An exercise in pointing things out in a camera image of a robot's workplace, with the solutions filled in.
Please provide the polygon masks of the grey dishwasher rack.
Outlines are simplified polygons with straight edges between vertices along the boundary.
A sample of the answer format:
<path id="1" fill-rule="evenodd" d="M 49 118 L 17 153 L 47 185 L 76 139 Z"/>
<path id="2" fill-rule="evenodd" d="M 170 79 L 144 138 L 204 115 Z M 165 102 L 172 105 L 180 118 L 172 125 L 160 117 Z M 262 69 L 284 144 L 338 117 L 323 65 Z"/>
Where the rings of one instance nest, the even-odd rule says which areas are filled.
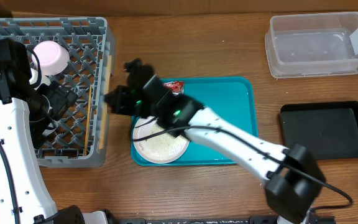
<path id="1" fill-rule="evenodd" d="M 54 41 L 70 56 L 67 68 L 52 75 L 78 95 L 57 128 L 35 150 L 39 165 L 53 168 L 99 167 L 106 158 L 109 117 L 103 96 L 114 70 L 115 37 L 103 17 L 0 18 L 0 39 L 35 47 Z M 88 154 L 83 156 L 88 93 L 92 85 Z"/>

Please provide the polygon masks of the white paper cup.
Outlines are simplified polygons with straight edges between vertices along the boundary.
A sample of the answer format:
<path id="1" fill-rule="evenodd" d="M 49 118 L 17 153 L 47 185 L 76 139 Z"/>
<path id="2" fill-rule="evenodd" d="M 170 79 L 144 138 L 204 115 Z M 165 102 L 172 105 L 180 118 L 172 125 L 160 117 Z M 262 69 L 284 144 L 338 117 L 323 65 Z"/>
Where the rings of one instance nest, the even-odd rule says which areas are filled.
<path id="1" fill-rule="evenodd" d="M 38 71 L 36 71 L 33 68 L 31 68 L 30 71 L 31 71 L 32 77 L 30 78 L 29 83 L 32 85 L 37 82 L 39 75 L 38 75 Z M 41 84 L 45 84 L 45 85 L 49 86 L 51 84 L 51 81 L 47 76 L 42 75 L 41 80 L 40 80 L 40 85 L 38 85 L 34 89 L 37 90 L 41 86 Z"/>

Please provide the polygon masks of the black plastic tray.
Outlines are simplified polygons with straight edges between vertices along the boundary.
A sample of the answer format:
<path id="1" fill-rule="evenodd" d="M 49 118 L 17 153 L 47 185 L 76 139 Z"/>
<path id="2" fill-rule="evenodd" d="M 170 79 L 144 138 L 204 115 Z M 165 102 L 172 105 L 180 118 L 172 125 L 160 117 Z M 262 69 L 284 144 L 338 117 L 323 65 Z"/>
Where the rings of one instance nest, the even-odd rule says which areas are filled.
<path id="1" fill-rule="evenodd" d="M 317 160 L 358 158 L 358 101 L 288 104 L 278 117 L 287 147 Z"/>

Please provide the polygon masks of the red foil snack wrapper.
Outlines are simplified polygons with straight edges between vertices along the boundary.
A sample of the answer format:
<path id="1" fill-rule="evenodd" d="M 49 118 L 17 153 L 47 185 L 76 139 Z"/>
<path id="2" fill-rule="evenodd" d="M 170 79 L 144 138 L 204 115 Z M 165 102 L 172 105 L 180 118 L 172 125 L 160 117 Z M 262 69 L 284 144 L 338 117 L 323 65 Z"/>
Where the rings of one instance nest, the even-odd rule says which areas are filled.
<path id="1" fill-rule="evenodd" d="M 169 88 L 174 95 L 184 94 L 184 81 L 165 82 L 163 86 Z"/>

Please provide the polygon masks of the large white plate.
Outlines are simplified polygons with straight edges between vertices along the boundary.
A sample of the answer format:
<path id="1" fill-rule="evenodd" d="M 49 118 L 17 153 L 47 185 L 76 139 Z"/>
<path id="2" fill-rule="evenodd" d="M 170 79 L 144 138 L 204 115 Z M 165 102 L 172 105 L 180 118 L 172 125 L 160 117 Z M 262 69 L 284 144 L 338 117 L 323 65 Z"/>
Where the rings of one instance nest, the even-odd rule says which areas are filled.
<path id="1" fill-rule="evenodd" d="M 139 139 L 163 131 L 163 128 L 153 118 L 152 116 L 139 118 L 135 122 L 132 138 Z M 189 140 L 183 136 L 173 137 L 165 133 L 144 141 L 134 142 L 134 147 L 146 161 L 154 164 L 167 164 L 181 157 L 189 143 Z"/>

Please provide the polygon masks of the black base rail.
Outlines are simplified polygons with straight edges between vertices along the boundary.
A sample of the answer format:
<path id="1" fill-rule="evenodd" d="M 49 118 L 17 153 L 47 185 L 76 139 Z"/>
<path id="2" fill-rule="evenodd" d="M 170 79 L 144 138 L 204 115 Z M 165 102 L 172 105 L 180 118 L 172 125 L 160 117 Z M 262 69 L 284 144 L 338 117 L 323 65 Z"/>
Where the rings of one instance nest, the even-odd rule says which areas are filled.
<path id="1" fill-rule="evenodd" d="M 179 220 L 146 220 L 144 218 L 119 219 L 120 224 L 274 224 L 277 216 L 253 216 L 243 219 L 179 219 Z"/>

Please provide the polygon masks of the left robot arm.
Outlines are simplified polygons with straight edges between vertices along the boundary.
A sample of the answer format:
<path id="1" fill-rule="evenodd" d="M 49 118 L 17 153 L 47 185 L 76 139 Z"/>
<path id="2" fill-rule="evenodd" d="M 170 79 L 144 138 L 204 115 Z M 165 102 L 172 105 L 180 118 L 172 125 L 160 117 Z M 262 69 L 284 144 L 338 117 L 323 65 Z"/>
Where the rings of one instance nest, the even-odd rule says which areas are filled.
<path id="1" fill-rule="evenodd" d="M 75 104 L 77 94 L 59 82 L 30 82 L 32 50 L 0 40 L 0 223 L 115 223 L 108 210 L 58 209 L 35 155 L 44 131 Z"/>

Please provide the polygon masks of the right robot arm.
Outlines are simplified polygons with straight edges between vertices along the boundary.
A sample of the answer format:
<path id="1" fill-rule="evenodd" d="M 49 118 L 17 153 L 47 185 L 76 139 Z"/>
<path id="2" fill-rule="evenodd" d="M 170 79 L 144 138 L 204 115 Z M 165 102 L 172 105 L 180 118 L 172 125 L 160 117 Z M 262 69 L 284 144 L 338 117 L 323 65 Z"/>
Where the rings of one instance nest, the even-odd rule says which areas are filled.
<path id="1" fill-rule="evenodd" d="M 174 94 L 154 68 L 138 58 L 124 69 L 129 74 L 126 85 L 104 96 L 112 113 L 153 116 L 166 133 L 219 152 L 260 180 L 278 221 L 306 222 L 325 181 L 307 148 L 297 144 L 289 149 L 245 132 L 198 100 Z"/>

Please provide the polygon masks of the brown cardboard backdrop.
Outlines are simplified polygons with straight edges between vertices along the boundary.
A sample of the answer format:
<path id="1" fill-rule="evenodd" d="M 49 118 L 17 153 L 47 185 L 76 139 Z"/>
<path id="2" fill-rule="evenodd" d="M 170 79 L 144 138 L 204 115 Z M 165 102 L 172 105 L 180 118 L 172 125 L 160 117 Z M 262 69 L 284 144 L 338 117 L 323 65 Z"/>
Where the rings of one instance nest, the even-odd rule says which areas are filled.
<path id="1" fill-rule="evenodd" d="M 249 12 L 358 11 L 358 0 L 0 0 L 13 12 L 71 16 L 161 16 Z"/>

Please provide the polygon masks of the teal plastic tray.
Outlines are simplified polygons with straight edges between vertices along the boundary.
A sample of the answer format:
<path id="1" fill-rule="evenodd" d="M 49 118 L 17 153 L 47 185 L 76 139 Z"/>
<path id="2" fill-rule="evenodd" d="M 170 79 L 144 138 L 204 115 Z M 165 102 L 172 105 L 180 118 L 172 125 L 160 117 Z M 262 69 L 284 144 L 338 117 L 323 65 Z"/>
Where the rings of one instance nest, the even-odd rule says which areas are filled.
<path id="1" fill-rule="evenodd" d="M 183 82 L 184 94 L 210 107 L 216 114 L 244 131 L 258 136 L 254 92 L 242 77 L 164 78 L 162 82 Z M 234 162 L 222 154 L 191 142 L 185 153 L 167 166 L 215 166 Z"/>

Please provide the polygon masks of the clear plastic container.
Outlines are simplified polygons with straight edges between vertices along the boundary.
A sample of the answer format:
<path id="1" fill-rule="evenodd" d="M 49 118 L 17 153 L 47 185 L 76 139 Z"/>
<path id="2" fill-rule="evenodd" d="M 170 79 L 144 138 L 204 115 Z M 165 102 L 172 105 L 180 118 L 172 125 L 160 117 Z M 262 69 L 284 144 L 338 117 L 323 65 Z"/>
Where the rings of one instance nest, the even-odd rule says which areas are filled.
<path id="1" fill-rule="evenodd" d="M 358 74 L 358 12 L 273 16 L 265 51 L 277 79 Z"/>

